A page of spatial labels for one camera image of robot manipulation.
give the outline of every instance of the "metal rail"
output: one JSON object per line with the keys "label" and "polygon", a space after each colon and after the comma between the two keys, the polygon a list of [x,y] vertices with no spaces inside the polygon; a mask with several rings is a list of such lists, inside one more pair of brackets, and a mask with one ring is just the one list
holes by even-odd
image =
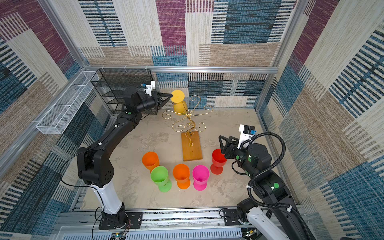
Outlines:
{"label": "metal rail", "polygon": [[[307,221],[303,206],[297,205],[299,213]],[[203,208],[179,208],[179,209],[129,209],[126,212],[143,212],[140,229],[133,231],[149,230],[190,230],[190,229],[209,229],[209,228],[244,228],[253,227],[252,225],[225,226],[224,218],[219,215],[219,210],[223,207],[203,207]],[[281,226],[277,218],[272,215],[272,222],[276,226]],[[53,234],[73,233],[74,231],[89,232],[95,222],[94,210],[81,212],[61,213],[53,228]],[[119,232],[118,230],[98,230],[97,232]]]}
{"label": "metal rail", "polygon": [[67,84],[56,94],[55,97],[47,104],[47,106],[41,111],[41,113],[32,121],[23,133],[13,142],[13,144],[1,155],[0,157],[0,178],[4,176],[7,170],[14,164],[14,162],[20,157],[23,151],[28,147],[34,137],[37,135],[39,130],[36,125],[41,121],[43,116],[52,108],[57,100],[65,93],[65,91],[71,86],[76,80],[78,74],[83,69],[79,69],[72,78],[69,79]]}
{"label": "metal rail", "polygon": [[149,66],[149,65],[91,65],[85,66],[87,71],[107,68],[144,68],[156,73],[258,73],[275,74],[277,67],[215,67],[215,66]]}
{"label": "metal rail", "polygon": [[[296,29],[296,25],[299,22],[301,14],[304,12],[308,2],[309,2],[309,0],[299,0],[299,2],[297,3],[297,7],[294,10],[291,21],[290,21],[289,26],[286,30],[284,39],[281,43],[280,49],[276,55],[275,61],[273,62],[273,66],[281,67],[281,66],[279,66],[280,58],[283,54],[285,54],[288,43],[289,43],[290,39],[292,38],[293,32]],[[256,112],[258,112],[260,110],[260,108],[261,108],[261,106],[265,100],[265,97],[269,91],[269,87],[271,86],[271,84],[273,82],[274,77],[275,77],[274,75],[268,76],[267,81],[265,82],[265,84],[263,86],[262,92],[260,93],[259,101],[256,104],[256,108],[255,108]]]}
{"label": "metal rail", "polygon": [[80,50],[76,47],[72,38],[67,33],[65,26],[61,23],[58,14],[55,8],[52,6],[49,0],[37,0],[40,6],[43,8],[44,12],[47,14],[49,20],[55,27],[56,31],[59,33],[60,38],[68,48],[69,52],[72,54],[73,58],[80,66],[80,68],[85,67],[84,58]]}

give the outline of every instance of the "beige table surface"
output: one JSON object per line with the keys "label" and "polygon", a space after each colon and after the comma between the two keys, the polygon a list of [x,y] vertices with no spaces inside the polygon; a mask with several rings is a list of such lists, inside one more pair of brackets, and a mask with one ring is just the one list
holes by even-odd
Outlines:
{"label": "beige table surface", "polygon": [[[248,197],[246,185],[249,178],[238,175],[231,169],[233,159],[227,161],[222,174],[210,173],[207,188],[201,192],[193,187],[192,169],[197,165],[210,168],[212,152],[220,148],[219,135],[239,137],[240,124],[255,126],[257,132],[262,132],[255,110],[214,109],[208,115],[195,117],[196,123],[204,122],[207,126],[205,131],[199,133],[203,159],[187,162],[183,162],[180,133],[174,132],[171,128],[172,120],[180,119],[180,116],[172,115],[171,119],[164,120],[161,116],[163,111],[160,110],[158,115],[149,115],[142,120],[136,129],[120,142],[110,157],[115,169],[113,184],[126,208],[236,206],[246,199]],[[260,137],[257,142],[267,145],[265,137]],[[172,188],[166,193],[158,190],[151,181],[149,170],[141,162],[143,155],[149,151],[156,152],[160,165],[168,169]],[[174,166],[180,163],[189,166],[191,172],[191,186],[186,190],[177,187],[172,175]],[[100,204],[95,193],[89,189],[82,209],[96,209],[98,206]]]}

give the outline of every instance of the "green plastic cup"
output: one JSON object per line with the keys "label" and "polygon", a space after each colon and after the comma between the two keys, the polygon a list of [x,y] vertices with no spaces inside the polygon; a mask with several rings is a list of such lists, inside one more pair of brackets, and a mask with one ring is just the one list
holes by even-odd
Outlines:
{"label": "green plastic cup", "polygon": [[172,187],[168,177],[168,170],[163,166],[155,167],[152,170],[151,180],[159,187],[160,192],[168,192]]}

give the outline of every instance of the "black wire mesh rack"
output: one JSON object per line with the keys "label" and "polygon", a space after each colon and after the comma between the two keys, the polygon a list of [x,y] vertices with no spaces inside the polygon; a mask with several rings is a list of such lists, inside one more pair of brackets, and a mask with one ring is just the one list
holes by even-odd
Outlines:
{"label": "black wire mesh rack", "polygon": [[[152,73],[146,69],[104,68],[96,71],[98,80],[91,81],[104,102],[113,114],[124,110],[124,90],[128,86],[143,88],[143,83],[153,81]],[[155,111],[144,111],[142,114],[155,114]]]}

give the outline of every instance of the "orange plastic cup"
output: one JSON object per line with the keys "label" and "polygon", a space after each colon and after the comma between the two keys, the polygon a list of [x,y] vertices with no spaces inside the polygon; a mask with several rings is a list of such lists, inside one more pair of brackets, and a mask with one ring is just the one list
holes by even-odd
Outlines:
{"label": "orange plastic cup", "polygon": [[173,176],[177,181],[180,189],[187,189],[191,184],[189,179],[189,167],[185,164],[178,164],[173,168]]}
{"label": "orange plastic cup", "polygon": [[155,167],[160,166],[159,157],[155,152],[147,152],[144,154],[142,162],[146,168],[148,168],[151,172]]}

